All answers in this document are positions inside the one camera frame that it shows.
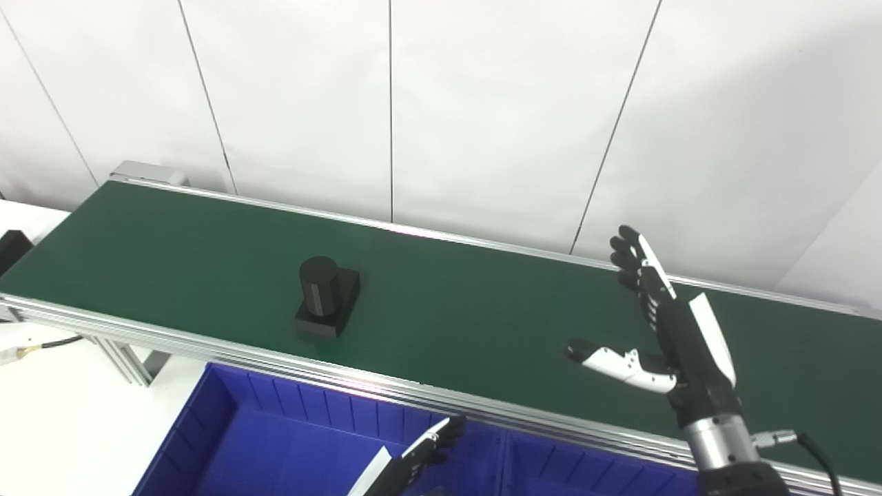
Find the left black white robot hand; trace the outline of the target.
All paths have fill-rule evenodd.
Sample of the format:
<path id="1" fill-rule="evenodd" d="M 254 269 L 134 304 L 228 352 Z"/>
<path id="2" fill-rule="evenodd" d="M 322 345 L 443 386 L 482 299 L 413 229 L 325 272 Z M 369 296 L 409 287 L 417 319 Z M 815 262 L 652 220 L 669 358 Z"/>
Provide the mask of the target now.
<path id="1" fill-rule="evenodd" d="M 465 433 L 467 417 L 451 415 L 423 431 L 397 457 L 381 448 L 359 474 L 349 495 L 403 495 L 429 466 L 443 464 Z"/>

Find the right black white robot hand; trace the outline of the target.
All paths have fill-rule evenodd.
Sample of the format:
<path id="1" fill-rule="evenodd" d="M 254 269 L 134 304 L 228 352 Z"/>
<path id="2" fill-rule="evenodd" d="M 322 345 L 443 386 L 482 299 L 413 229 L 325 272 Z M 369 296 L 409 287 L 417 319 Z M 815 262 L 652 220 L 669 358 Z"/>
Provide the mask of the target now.
<path id="1" fill-rule="evenodd" d="M 648 239 L 623 224 L 609 239 L 621 286 L 633 292 L 653 332 L 658 354 L 618 353 L 571 339 L 564 357 L 624 384 L 667 396 L 680 428 L 721 415 L 741 415 L 737 375 L 728 343 L 705 294 L 675 290 Z"/>

